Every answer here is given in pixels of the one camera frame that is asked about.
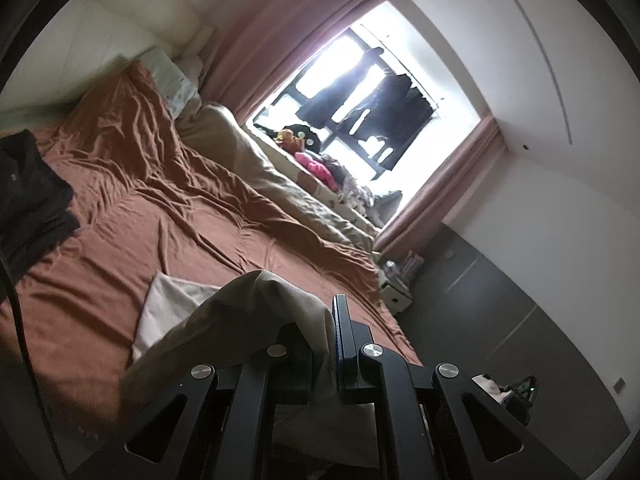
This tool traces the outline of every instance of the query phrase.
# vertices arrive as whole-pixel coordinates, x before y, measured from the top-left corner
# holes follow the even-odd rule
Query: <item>pillow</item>
[[[138,58],[151,72],[158,93],[165,98],[169,113],[175,119],[187,102],[198,93],[198,87],[175,65],[164,50],[155,46]]]
[[[187,76],[196,87],[198,86],[198,78],[202,72],[203,63],[198,56],[181,57],[175,61],[175,65]]]

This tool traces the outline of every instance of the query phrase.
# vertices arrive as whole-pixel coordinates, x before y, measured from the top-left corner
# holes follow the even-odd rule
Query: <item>wrinkled bed sheet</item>
[[[380,301],[370,257],[321,240],[185,147],[139,62],[102,80],[37,138],[74,188],[81,224],[17,285],[31,359],[56,418],[96,432],[117,424],[118,384],[157,270],[224,285],[266,269],[326,305],[345,293],[351,317],[376,342],[419,362]],[[0,338],[18,355],[7,303]]]

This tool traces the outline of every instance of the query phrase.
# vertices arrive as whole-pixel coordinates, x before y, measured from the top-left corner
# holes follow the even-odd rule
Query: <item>beige fabric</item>
[[[235,173],[319,237],[371,251],[371,236],[279,173],[225,107],[191,100],[175,126],[187,146]]]
[[[242,129],[258,143],[277,171],[284,176],[288,176],[293,182],[309,193],[309,195],[322,202],[329,209],[334,210],[338,215],[348,220],[361,231],[366,232],[366,234],[373,238],[379,234],[380,229],[360,213],[341,203],[340,197],[336,193],[309,173],[306,168],[303,168],[289,153],[281,150],[268,136],[250,123],[245,124]]]
[[[372,405],[345,406],[335,387],[335,331],[329,309],[313,294],[266,270],[222,287],[153,345],[125,373],[125,400],[149,402],[196,364],[242,364],[275,343],[280,326],[295,322],[322,363],[312,401],[276,412],[273,441],[304,454],[359,466],[378,464]]]

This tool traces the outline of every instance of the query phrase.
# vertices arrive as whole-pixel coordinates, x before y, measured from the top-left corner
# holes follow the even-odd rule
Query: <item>pink curtain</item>
[[[409,251],[419,253],[503,144],[494,117],[489,115],[482,119],[407,206],[386,225],[376,238],[374,250],[396,261],[404,259]]]
[[[320,48],[384,1],[243,0],[217,33],[200,95],[245,122]]]

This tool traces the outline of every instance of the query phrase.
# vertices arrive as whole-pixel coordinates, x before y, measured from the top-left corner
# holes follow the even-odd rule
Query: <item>floor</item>
[[[414,303],[398,322],[425,365],[456,364],[500,384],[540,384],[530,431],[581,478],[609,457],[628,427],[584,357],[503,272],[446,226],[423,254]]]

